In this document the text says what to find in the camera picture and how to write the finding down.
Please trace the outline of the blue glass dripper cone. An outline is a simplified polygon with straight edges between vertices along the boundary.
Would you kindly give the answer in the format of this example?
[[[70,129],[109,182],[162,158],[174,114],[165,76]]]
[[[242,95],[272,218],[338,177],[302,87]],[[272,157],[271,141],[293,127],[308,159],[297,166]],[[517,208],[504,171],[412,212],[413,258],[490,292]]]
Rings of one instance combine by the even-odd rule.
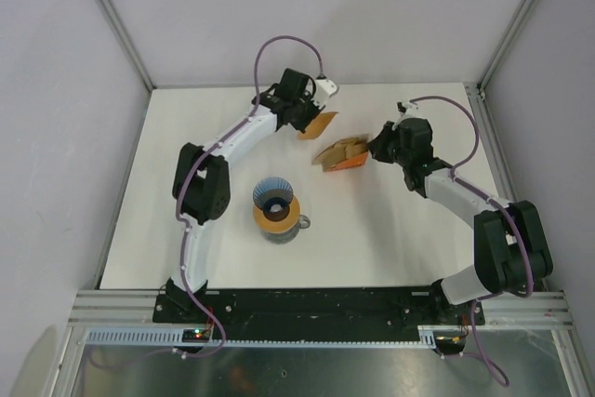
[[[254,205],[261,211],[272,212],[288,208],[294,198],[291,184],[280,177],[268,177],[261,180],[252,192]]]

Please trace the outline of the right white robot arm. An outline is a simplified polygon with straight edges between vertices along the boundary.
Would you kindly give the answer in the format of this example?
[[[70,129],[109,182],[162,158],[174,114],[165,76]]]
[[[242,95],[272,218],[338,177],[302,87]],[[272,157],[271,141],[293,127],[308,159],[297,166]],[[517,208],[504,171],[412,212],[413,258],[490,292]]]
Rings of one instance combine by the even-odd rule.
[[[372,158],[403,169],[407,189],[442,205],[472,230],[472,263],[434,283],[430,316],[450,324],[474,299],[511,293],[525,296],[553,272],[553,260],[537,208],[488,194],[436,157],[430,123],[422,118],[388,121],[368,144]]]

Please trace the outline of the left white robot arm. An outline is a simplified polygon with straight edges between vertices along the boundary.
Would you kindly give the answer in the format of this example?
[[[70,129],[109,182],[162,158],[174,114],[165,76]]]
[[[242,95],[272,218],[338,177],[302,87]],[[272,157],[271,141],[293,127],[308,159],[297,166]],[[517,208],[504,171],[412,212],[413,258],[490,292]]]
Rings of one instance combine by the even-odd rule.
[[[201,294],[208,283],[210,240],[215,221],[231,201],[231,167],[283,126],[304,134],[337,92],[338,84],[322,74],[313,78],[286,69],[280,82],[256,94],[252,108],[236,124],[202,146],[187,143],[181,148],[172,195],[184,233],[165,295],[183,321],[192,323],[204,315]]]

